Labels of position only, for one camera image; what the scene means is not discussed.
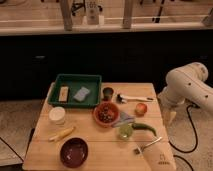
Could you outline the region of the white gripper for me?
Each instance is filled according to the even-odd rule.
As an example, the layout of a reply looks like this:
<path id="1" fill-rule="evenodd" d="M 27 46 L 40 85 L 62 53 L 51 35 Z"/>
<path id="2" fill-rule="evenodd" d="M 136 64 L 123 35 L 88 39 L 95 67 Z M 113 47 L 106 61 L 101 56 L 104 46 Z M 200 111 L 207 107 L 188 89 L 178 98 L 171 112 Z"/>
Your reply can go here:
<path id="1" fill-rule="evenodd" d="M 157 97 L 165 115 L 165 124 L 170 125 L 176 117 L 175 108 L 184 103 L 184 98 L 172 88 L 164 88 Z"/>

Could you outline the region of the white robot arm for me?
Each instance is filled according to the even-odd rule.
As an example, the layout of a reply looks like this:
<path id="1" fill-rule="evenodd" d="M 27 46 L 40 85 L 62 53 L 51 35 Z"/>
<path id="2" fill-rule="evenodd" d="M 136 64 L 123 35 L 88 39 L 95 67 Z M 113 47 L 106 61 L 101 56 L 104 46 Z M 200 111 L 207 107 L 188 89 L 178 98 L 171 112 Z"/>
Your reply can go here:
<path id="1" fill-rule="evenodd" d="M 171 124 L 176 116 L 176 108 L 185 100 L 213 114 L 213 88 L 205 84 L 207 78 L 207 67 L 199 62 L 172 69 L 167 73 L 166 86 L 157 96 L 165 126 Z"/>

